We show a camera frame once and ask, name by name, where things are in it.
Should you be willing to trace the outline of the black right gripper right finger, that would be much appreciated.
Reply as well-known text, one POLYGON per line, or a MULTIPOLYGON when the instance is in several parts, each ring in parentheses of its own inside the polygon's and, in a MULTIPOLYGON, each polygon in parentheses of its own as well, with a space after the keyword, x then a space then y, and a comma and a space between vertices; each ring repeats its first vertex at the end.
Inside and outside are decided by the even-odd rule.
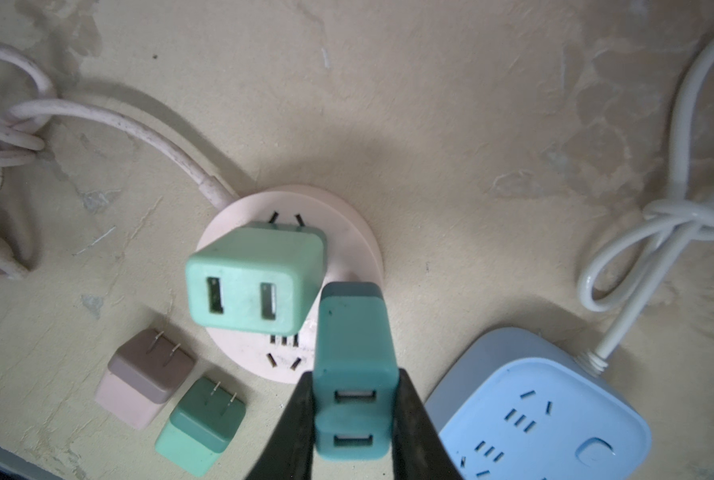
POLYGON ((393 408, 392 461, 395 479, 462 479, 405 369, 393 408))

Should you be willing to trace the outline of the mint green plug adapter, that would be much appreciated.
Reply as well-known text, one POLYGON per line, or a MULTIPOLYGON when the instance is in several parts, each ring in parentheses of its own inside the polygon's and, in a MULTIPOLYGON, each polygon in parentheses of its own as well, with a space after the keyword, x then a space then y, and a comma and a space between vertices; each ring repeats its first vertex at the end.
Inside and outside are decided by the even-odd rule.
POLYGON ((251 222, 186 262, 192 320, 206 328, 297 334, 322 287, 327 240, 316 228, 251 222))

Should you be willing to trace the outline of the teal plug adapter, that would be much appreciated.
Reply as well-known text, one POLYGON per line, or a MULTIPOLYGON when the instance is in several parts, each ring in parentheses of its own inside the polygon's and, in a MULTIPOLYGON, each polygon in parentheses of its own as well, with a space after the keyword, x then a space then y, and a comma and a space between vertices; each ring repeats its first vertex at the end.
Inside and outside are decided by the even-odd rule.
POLYGON ((331 282, 318 307, 313 368, 318 454, 376 460, 389 450, 399 384, 388 310, 372 282, 331 282))

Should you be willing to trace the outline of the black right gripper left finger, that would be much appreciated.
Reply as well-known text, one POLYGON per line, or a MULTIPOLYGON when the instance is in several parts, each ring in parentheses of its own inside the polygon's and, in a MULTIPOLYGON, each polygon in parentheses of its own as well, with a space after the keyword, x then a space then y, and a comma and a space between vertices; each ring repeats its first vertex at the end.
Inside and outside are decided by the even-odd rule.
POLYGON ((309 480, 315 445, 312 372, 300 377, 269 441, 247 480, 309 480))

